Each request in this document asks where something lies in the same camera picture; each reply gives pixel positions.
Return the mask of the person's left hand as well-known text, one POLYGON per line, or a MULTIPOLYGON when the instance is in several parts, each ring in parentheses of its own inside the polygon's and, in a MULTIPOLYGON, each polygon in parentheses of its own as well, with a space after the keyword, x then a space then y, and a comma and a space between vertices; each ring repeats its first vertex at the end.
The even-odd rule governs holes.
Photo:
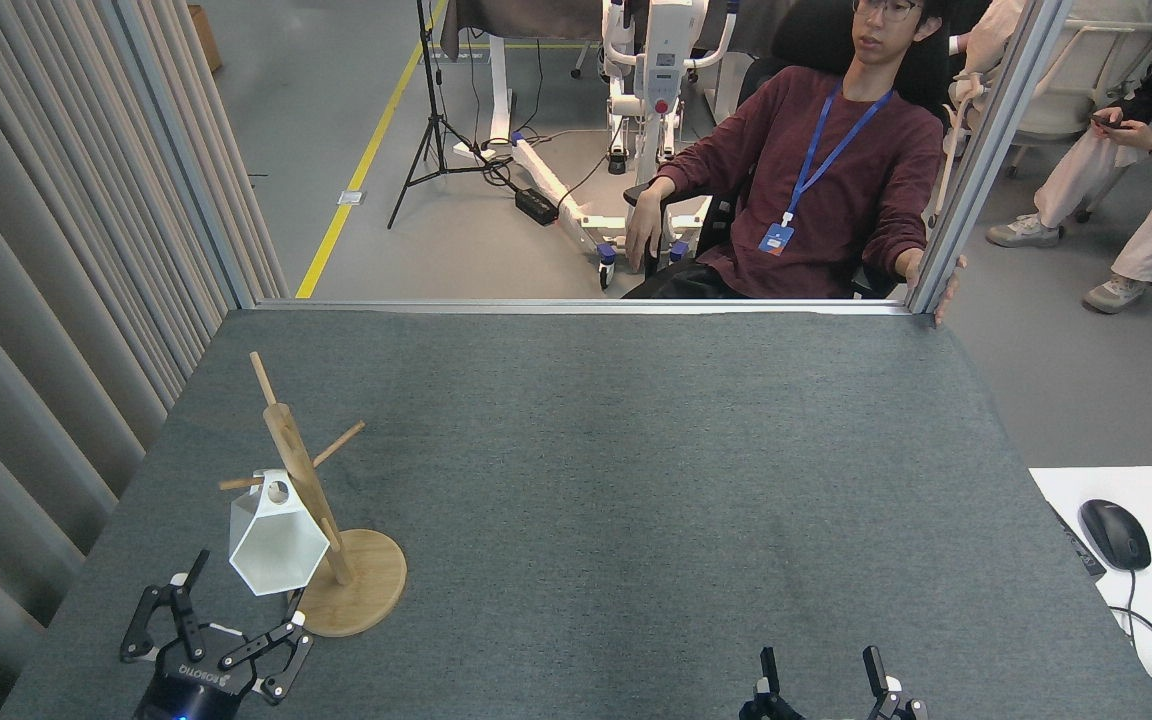
MULTIPOLYGON (((905 279, 905 285, 908 285, 910 291, 918 288, 922 282, 922 262, 924 255, 924 249, 908 249, 902 251, 895 262, 895 270, 899 275, 905 279)), ((950 276, 948 276, 946 281, 941 300, 938 302, 932 313, 931 325, 933 328, 942 327, 948 306, 950 306, 952 300, 954 300, 955 293, 960 286, 960 270, 965 270, 967 266, 967 256, 960 253, 955 262, 954 270, 952 270, 950 276)))

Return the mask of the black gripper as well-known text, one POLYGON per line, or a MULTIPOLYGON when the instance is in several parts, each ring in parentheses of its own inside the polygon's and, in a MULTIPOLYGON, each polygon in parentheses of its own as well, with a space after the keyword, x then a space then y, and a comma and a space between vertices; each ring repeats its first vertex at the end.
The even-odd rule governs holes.
POLYGON ((120 661, 147 659, 156 651, 156 643, 147 632, 147 623, 156 611, 169 607, 175 626, 175 638, 157 652, 156 669, 146 692, 132 711, 134 719, 233 719, 238 706, 255 688, 270 705, 280 705, 291 694, 291 685, 308 653, 314 647, 314 637, 306 632, 305 615, 291 615, 252 641, 223 652, 218 667, 207 661, 204 634, 196 616, 191 598, 194 584, 200 577, 210 551, 200 550, 184 579, 170 579, 166 585, 146 585, 132 611, 132 619, 120 642, 120 661), (256 679, 253 662, 278 646, 291 647, 282 670, 256 679))

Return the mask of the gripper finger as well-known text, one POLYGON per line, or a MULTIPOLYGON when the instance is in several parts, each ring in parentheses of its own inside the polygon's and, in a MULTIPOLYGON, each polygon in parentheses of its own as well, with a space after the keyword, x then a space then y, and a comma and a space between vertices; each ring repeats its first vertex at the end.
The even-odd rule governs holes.
POLYGON ((761 675, 756 680, 753 698, 740 708, 740 719, 797 719, 803 715, 788 705, 780 694, 780 675, 776 670, 774 647, 760 651, 761 675))
POLYGON ((884 669, 879 647, 870 644, 861 655, 867 669, 870 692, 876 698, 867 719, 929 719, 927 703, 905 692, 900 680, 884 669))

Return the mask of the person's right hand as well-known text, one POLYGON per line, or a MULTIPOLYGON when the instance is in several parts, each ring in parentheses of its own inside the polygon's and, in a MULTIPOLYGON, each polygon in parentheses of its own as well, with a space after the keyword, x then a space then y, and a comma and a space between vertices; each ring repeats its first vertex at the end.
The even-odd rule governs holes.
POLYGON ((632 272, 643 272, 658 255, 664 232, 664 197, 668 190, 649 187, 637 196, 634 213, 626 223, 626 258, 632 272))

